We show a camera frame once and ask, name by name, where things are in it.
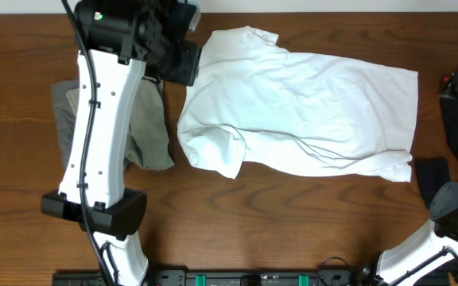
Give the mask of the white t-shirt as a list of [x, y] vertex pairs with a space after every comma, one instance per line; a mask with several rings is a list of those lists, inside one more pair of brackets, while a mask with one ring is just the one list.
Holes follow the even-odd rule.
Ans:
[[418, 74], [290, 52], [245, 26], [211, 34], [177, 124], [195, 168], [234, 179], [243, 163], [296, 176], [412, 177]]

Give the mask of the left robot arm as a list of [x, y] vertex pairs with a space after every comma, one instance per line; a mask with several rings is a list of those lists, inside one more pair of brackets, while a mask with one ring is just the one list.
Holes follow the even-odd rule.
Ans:
[[200, 20], [189, 1], [81, 1], [67, 6], [79, 46], [79, 101], [68, 166], [41, 212], [77, 222], [98, 273], [56, 275], [61, 285], [143, 285], [149, 267], [139, 227], [147, 195], [123, 179], [130, 112], [146, 76], [192, 86], [201, 49], [188, 41]]

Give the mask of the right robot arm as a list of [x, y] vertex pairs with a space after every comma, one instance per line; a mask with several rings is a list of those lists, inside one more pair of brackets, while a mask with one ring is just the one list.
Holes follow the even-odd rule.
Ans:
[[[458, 69], [443, 78], [439, 100], [448, 147], [458, 160]], [[415, 168], [429, 219], [369, 263], [356, 278], [361, 285], [413, 285], [449, 261], [458, 266], [458, 182], [443, 157], [418, 159]]]

